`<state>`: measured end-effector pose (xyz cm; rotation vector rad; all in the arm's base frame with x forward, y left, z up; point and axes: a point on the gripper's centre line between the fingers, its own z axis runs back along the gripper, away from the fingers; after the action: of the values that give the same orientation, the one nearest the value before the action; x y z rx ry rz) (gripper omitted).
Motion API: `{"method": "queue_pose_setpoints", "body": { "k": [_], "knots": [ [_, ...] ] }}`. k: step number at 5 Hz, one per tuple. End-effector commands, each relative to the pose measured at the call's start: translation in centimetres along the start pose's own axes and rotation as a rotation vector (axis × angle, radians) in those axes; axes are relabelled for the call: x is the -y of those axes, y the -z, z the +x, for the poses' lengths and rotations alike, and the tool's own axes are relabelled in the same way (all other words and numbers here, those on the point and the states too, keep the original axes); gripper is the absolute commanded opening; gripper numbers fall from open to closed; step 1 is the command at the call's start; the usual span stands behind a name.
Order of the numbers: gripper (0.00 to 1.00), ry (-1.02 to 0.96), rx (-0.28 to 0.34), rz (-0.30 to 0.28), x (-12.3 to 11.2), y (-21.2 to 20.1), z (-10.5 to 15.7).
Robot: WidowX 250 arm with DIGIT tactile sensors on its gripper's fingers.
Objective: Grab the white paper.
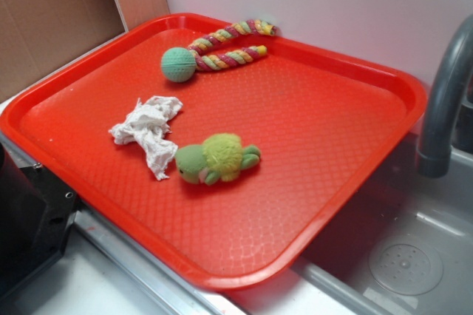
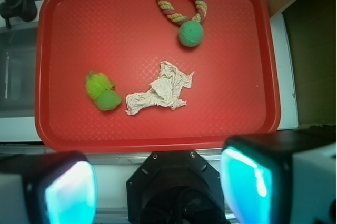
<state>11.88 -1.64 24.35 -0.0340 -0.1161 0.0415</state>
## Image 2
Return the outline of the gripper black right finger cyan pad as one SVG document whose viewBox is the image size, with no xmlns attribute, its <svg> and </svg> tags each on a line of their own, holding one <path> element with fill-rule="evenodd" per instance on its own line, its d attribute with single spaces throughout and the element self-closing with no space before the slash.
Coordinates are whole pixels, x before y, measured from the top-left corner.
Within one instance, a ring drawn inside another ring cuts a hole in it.
<svg viewBox="0 0 337 224">
<path fill-rule="evenodd" d="M 220 180 L 239 223 L 336 223 L 336 132 L 231 136 Z"/>
</svg>

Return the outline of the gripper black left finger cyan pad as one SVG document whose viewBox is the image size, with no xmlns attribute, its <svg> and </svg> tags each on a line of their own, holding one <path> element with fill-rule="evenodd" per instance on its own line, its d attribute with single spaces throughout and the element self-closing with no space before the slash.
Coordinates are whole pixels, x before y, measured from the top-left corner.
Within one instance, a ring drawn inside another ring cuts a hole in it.
<svg viewBox="0 0 337 224">
<path fill-rule="evenodd" d="M 93 223 L 96 205 L 83 153 L 1 155 L 1 223 Z"/>
</svg>

